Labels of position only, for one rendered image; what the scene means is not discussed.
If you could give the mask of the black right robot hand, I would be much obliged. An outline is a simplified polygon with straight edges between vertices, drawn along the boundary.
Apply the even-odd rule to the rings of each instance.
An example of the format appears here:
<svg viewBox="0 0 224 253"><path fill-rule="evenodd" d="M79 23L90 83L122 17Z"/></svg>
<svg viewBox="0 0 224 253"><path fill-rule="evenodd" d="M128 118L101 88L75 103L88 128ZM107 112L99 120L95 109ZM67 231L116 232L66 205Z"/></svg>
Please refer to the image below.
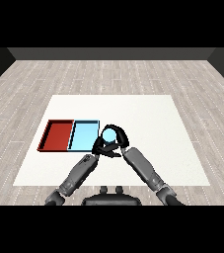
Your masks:
<svg viewBox="0 0 224 253"><path fill-rule="evenodd" d="M118 147L120 148L126 148L129 145L128 137L125 133L125 131L120 127L116 125L106 125L105 128L102 131L101 137L103 137L103 132L105 129L111 128L116 133L116 141L115 143L118 144Z"/></svg>

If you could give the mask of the shallow light blue open box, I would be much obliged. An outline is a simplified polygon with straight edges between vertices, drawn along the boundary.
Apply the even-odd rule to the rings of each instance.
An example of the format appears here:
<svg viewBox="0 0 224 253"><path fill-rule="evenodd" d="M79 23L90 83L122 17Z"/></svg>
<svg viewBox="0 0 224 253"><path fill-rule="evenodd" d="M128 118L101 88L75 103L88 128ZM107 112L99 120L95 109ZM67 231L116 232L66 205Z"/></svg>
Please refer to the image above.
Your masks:
<svg viewBox="0 0 224 253"><path fill-rule="evenodd" d="M91 152L99 136L98 120L76 120L68 141L69 152Z"/></svg>

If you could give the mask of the dark grey robot body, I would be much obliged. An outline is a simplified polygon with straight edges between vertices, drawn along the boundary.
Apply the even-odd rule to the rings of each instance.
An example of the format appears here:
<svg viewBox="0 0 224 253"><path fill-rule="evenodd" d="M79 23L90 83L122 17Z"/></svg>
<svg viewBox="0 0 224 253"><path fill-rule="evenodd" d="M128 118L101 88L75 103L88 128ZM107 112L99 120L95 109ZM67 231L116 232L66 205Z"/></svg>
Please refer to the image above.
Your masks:
<svg viewBox="0 0 224 253"><path fill-rule="evenodd" d="M108 187L102 186L97 195L85 198L82 206L141 206L141 202L125 194L122 186L116 186L114 194L109 194Z"/></svg>

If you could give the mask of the small blue can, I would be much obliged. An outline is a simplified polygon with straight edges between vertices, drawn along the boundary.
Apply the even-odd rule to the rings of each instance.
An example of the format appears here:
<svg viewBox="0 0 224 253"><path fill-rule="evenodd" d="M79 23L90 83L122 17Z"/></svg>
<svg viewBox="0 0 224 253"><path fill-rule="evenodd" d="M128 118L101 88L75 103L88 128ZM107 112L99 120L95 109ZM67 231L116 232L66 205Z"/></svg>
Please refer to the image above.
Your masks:
<svg viewBox="0 0 224 253"><path fill-rule="evenodd" d="M105 145L114 144L116 141L116 133L113 129L107 128L103 132L103 140Z"/></svg>

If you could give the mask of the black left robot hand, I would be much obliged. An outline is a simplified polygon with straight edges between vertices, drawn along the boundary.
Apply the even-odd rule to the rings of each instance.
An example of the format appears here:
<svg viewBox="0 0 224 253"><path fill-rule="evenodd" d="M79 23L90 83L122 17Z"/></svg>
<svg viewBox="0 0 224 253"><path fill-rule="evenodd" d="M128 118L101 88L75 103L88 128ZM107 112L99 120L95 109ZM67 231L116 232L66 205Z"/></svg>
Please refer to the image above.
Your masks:
<svg viewBox="0 0 224 253"><path fill-rule="evenodd" d="M92 153L95 155L105 155L110 158L120 157L120 154L115 152L116 149L118 149L117 143L105 145L104 139L99 136L94 142Z"/></svg>

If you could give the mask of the shallow red open box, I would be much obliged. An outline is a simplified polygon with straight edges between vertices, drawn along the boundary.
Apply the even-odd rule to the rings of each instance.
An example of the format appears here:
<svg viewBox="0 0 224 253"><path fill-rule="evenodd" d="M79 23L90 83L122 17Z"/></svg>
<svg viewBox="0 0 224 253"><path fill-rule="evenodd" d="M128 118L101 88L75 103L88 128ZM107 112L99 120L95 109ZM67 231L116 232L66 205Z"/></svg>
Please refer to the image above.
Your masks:
<svg viewBox="0 0 224 253"><path fill-rule="evenodd" d="M39 152L66 152L73 120L49 120L40 139Z"/></svg>

